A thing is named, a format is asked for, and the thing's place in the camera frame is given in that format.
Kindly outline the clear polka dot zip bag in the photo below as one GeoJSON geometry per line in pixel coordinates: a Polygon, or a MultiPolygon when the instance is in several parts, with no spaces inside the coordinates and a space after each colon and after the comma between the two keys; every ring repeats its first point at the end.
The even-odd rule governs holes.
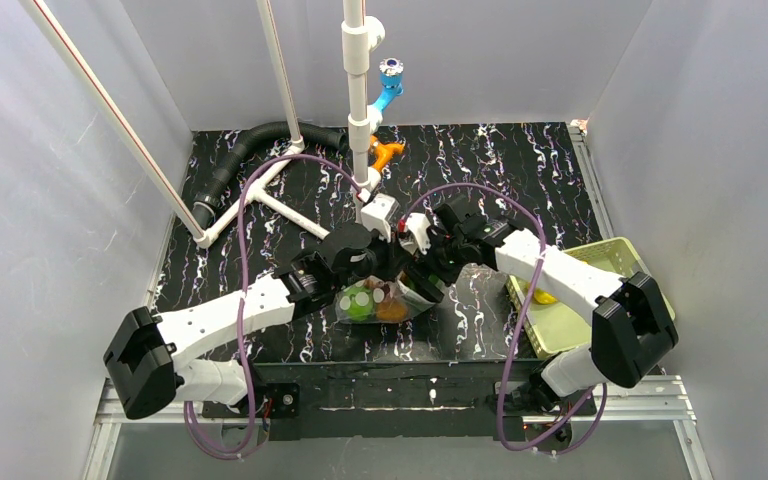
{"type": "Polygon", "coordinates": [[[341,290],[334,302],[337,320],[348,324],[399,324],[436,305],[420,295],[401,273],[394,281],[368,277],[341,290]]]}

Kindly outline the yellow fake banana bunch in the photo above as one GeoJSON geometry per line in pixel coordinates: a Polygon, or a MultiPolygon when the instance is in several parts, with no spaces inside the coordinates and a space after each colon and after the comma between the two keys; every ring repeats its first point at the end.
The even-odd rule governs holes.
{"type": "MultiPolygon", "coordinates": [[[[516,285],[524,296],[528,294],[528,291],[531,288],[531,283],[525,280],[517,279],[516,285]]],[[[531,303],[536,303],[538,305],[552,305],[557,302],[558,300],[554,296],[540,288],[536,288],[531,295],[531,303]]]]}

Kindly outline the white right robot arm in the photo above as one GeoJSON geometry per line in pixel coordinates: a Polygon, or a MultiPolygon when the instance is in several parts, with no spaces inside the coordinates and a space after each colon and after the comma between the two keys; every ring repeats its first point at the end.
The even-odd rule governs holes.
{"type": "Polygon", "coordinates": [[[644,272],[622,276],[586,264],[540,239],[517,218],[484,218],[465,198],[398,223],[416,242],[410,272],[415,289],[431,301],[437,286],[454,282],[464,266],[483,265],[553,295],[590,327],[588,343],[552,356],[528,380],[526,397],[545,405],[610,382],[636,386],[679,342],[658,283],[644,272]]]}

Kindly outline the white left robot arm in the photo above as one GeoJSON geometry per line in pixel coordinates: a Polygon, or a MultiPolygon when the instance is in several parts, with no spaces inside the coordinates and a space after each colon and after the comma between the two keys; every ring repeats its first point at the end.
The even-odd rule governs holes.
{"type": "Polygon", "coordinates": [[[217,362],[207,351],[239,336],[288,324],[336,303],[344,288],[368,277],[393,280],[417,246],[406,236],[384,236],[344,224],[295,254],[271,274],[195,307],[154,314],[128,312],[103,363],[125,416],[150,417],[174,401],[237,405],[254,400],[245,359],[217,362]]]}

